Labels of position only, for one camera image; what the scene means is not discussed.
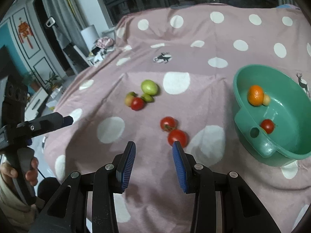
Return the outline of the left hand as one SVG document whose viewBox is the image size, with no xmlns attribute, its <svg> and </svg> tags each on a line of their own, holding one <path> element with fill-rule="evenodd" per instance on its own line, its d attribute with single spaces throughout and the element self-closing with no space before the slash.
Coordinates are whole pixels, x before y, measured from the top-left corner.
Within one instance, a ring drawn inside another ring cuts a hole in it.
<svg viewBox="0 0 311 233">
<path fill-rule="evenodd" d="M 25 179 L 30 183 L 31 186 L 36 186 L 38 183 L 38 159 L 34 157 L 31 161 L 32 169 L 25 174 Z M 1 175 L 4 182 L 10 187 L 14 188 L 13 179 L 18 177 L 18 172 L 9 163 L 5 162 L 1 164 Z"/>
</svg>

